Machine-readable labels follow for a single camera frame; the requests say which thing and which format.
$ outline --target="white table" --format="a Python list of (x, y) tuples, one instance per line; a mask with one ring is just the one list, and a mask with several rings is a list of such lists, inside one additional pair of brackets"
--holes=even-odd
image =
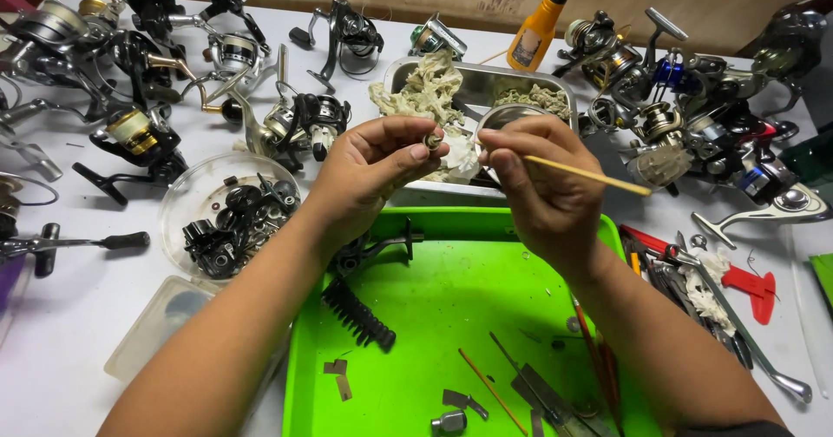
[[(63, 1), (77, 6), (80, 0)], [(188, 13), (198, 13), (206, 5), (196, 1), (184, 1), (182, 4)], [(313, 51), (305, 51), (289, 42), (287, 36), (293, 27), (306, 28), (310, 14), (257, 7), (248, 7), (247, 12), (255, 17), (270, 45), (276, 48), (278, 43), (286, 43), (289, 48), (289, 82), (301, 92), (323, 93), (321, 84), (305, 71), (321, 68), (327, 57), (326, 47), (320, 43)], [(130, 14), (128, 9), (121, 15), (121, 24), (125, 27), (130, 27)], [(243, 28), (242, 21), (227, 14), (219, 16), (212, 24), (221, 32)], [(381, 21), (376, 24), (385, 39), (385, 48), (376, 69), (367, 75), (368, 80), (358, 82), (349, 79), (339, 70), (332, 78), (333, 85), (338, 89), (336, 96), (349, 101), (353, 107), (350, 125), (378, 115), (377, 108), (367, 99), (367, 84), (382, 80), (388, 65), (405, 56), (410, 47), (408, 38), (413, 25)], [(318, 28), (317, 34), (325, 38), (324, 27)], [(511, 35), (504, 33), (462, 29), (455, 32), (468, 43), (466, 60), (469, 62), (491, 56), (504, 49), (512, 39)], [(187, 46), (190, 65), (197, 75), (210, 70), (211, 65), (203, 62), (199, 54), (207, 43), (202, 31), (180, 30), (174, 33), (174, 38)], [(561, 63), (555, 54), (558, 48), (566, 48), (563, 41), (553, 42), (540, 71), (552, 71), (557, 63)], [(745, 59), (733, 62), (740, 68), (750, 63)], [(505, 66), (505, 59), (500, 57), (489, 64)], [(571, 74), (567, 80), (577, 95), (579, 111), (583, 111), (596, 91), (577, 74)], [(177, 82), (176, 87), (181, 89), (184, 82)], [(122, 81), (120, 90), (128, 89), (129, 82)], [(24, 88), (24, 100), (37, 97), (60, 103), (74, 100), (81, 107), (86, 95), (68, 89)], [(275, 101), (272, 82), (266, 81), (252, 100), (258, 119), (262, 119)], [(786, 101), (786, 90), (777, 84), (752, 100), (753, 109), (772, 108), (773, 101)], [(228, 152), (233, 141), (243, 139), (241, 128), (226, 125), (218, 115), (199, 112), (197, 94), (190, 93), (186, 102), (187, 105), (174, 106), (169, 123), (181, 134), (179, 148), (190, 165)], [(802, 126), (800, 136), (793, 139), (794, 143), (815, 134), (802, 101), (782, 118)], [(62, 226), (62, 237), (92, 239), (146, 230), (151, 233), (153, 243), (144, 253), (108, 253), (91, 248), (61, 250), (57, 254), (55, 272), (46, 279), (33, 279), (29, 283), (22, 311), (0, 349), (0, 422), (3, 423), (0, 433), (4, 435), (71, 437), (95, 434), (123, 389), (115, 378), (103, 372), (105, 361), (162, 280), (170, 274), (181, 274), (161, 251), (157, 221), (161, 190), (122, 184), (120, 188), (130, 203), (127, 208), (121, 208), (70, 169), (73, 163), (81, 162), (102, 174), (137, 172), (138, 169), (90, 144), (90, 132), (90, 128), (62, 113), (45, 113), (19, 128), (24, 141), (40, 144), (65, 172), (52, 184), (61, 194), (60, 201), (43, 208), (23, 208), (19, 229), (22, 233), (37, 233), (45, 223), (57, 222)], [(614, 136), (617, 146), (631, 138), (630, 133)], [(67, 143), (80, 144), (84, 148), (68, 146)], [(625, 177), (626, 170), (614, 151), (614, 144), (606, 135), (597, 134), (589, 138), (587, 144), (609, 175)], [(297, 175), (303, 194), (307, 193), (318, 171), (318, 165), (311, 158), (307, 158), (305, 166), (305, 170)], [(0, 150), (0, 168), (39, 178), (11, 151)], [(686, 237), (703, 233), (690, 218), (692, 210), (708, 219), (718, 220), (739, 209), (751, 208), (751, 203), (738, 191), (720, 190), (708, 195), (701, 185), (687, 178), (682, 178), (679, 187), (682, 194), (676, 199), (665, 192), (648, 199), (630, 197), (622, 192), (611, 193), (604, 211), (616, 223), (626, 223), (670, 241), (678, 229)], [(505, 204), (501, 200), (416, 191), (401, 191), (391, 202), (395, 205)], [(785, 226), (782, 229), (764, 223), (743, 223), (732, 226), (729, 232), (739, 246), (737, 251), (731, 252), (731, 260), (746, 268), (746, 256), (754, 248), (754, 266), (759, 272), (771, 271), (775, 274), (780, 300), (776, 301), (771, 323), (762, 326), (753, 319), (746, 294), (729, 289), (727, 297), (776, 368), (809, 383), (815, 398), (810, 405), (797, 404), (777, 388), (760, 367), (755, 367), (753, 375), (795, 435), (828, 435), (833, 424), (833, 402), (820, 396), (810, 367), (794, 296), (793, 264), (797, 266), (809, 326), (814, 328), (819, 339), (817, 347), (825, 352), (821, 356), (825, 358), (821, 367), (829, 373), (833, 369), (833, 324), (819, 297), (815, 281), (802, 262), (809, 253), (833, 251), (833, 222), (792, 228)], [(793, 233), (797, 238), (796, 255), (786, 250)], [(713, 237), (709, 237), (710, 250), (718, 245)], [(704, 365), (703, 373), (709, 373), (707, 365)], [(255, 412), (247, 434), (280, 434), (284, 378), (285, 371), (282, 371)]]

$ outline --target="green plastic tray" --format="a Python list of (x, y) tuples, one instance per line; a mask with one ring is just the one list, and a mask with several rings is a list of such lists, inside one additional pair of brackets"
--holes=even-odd
[[(396, 343), (387, 354), (376, 343), (357, 347), (320, 301), (331, 279), (325, 275), (292, 326), (284, 437), (427, 437), (430, 420), (453, 410), (443, 406), (443, 389), (472, 394), (489, 411), (488, 421), (466, 411), (463, 435), (521, 435), (458, 348), (495, 379), (495, 391), (531, 432), (530, 406), (511, 388), (515, 371), (489, 331), (566, 400), (591, 395), (602, 402), (581, 334), (567, 330), (567, 318), (575, 315), (567, 285), (526, 252), (508, 208), (387, 208), (371, 235), (399, 235), (406, 217), (425, 234), (424, 242), (414, 244), (413, 261), (403, 246), (394, 245), (349, 279), (359, 299), (397, 333)], [(599, 237), (624, 257), (616, 226), (606, 216)], [(595, 331), (591, 324), (590, 331)], [(567, 346), (554, 350), (556, 338)], [(344, 402), (336, 375), (323, 373), (324, 363), (339, 357), (348, 361), (352, 392)], [(620, 390), (626, 434), (660, 435), (624, 370)], [(544, 432), (556, 435), (546, 424)]]

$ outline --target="round plastic dish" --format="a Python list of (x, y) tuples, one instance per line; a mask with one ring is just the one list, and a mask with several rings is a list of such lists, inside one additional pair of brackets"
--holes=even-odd
[[(207, 279), (197, 264), (191, 261), (191, 255), (185, 251), (182, 228), (200, 219), (215, 223), (217, 213), (226, 207), (229, 190), (245, 184), (260, 186), (257, 174), (263, 175), (271, 183), (289, 180), (295, 187), (298, 186), (289, 171), (275, 161), (242, 152), (216, 155), (180, 175), (165, 193), (159, 208), (161, 246), (168, 259), (193, 277)], [(237, 177), (237, 184), (225, 186), (223, 180), (232, 176)], [(219, 209), (212, 209), (214, 203), (219, 203)]]

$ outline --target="yellow oil bottle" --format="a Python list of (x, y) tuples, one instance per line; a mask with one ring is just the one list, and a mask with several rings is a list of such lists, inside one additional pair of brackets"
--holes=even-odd
[(535, 12), (521, 25), (512, 46), (506, 52), (506, 62), (513, 69), (535, 71), (556, 36), (556, 21), (567, 0), (541, 0)]

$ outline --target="stainless steel tray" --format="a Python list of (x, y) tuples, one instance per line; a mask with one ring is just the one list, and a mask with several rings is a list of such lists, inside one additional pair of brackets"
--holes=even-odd
[[(385, 72), (385, 90), (399, 92), (405, 87), (405, 79), (416, 69), (419, 58), (407, 57), (398, 59)], [(570, 106), (570, 128), (578, 134), (578, 112), (576, 97), (570, 86), (561, 79), (541, 72), (516, 71), (508, 68), (494, 68), (468, 62), (455, 62), (454, 67), (463, 75), (462, 88), (454, 97), (462, 101), (476, 112), (485, 113), (492, 107), (495, 98), (509, 89), (517, 89), (524, 93), (532, 89), (533, 84), (549, 90), (563, 90), (567, 93), (567, 105)], [(474, 132), (476, 122), (466, 118), (464, 129)], [(470, 196), (505, 197), (499, 189), (491, 187), (477, 187), (461, 184), (445, 184), (419, 180), (405, 185), (407, 188), (441, 193), (466, 194)]]

